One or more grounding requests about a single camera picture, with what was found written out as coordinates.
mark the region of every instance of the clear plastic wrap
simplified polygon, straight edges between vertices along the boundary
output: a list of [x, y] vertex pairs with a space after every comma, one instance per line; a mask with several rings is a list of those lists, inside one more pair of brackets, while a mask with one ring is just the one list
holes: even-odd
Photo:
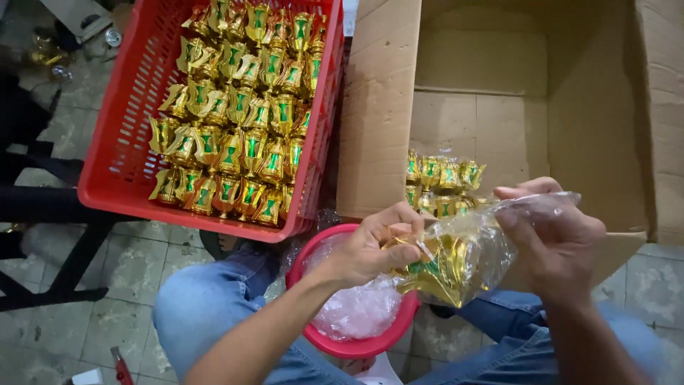
[[[304, 261], [305, 274], [325, 260], [332, 250], [349, 238], [337, 234], [325, 239]], [[392, 275], [381, 274], [373, 281], [333, 294], [311, 323], [334, 340], [369, 338], [381, 335], [397, 316], [402, 295]]]
[[555, 192], [481, 205], [458, 216], [442, 218], [418, 238], [399, 237], [391, 247], [410, 243], [421, 249], [421, 260], [391, 273], [398, 278], [397, 290], [420, 290], [457, 308], [483, 290], [492, 290], [503, 278], [517, 255], [516, 247], [499, 227], [496, 215], [515, 210], [535, 226], [563, 215], [575, 207], [581, 195]]

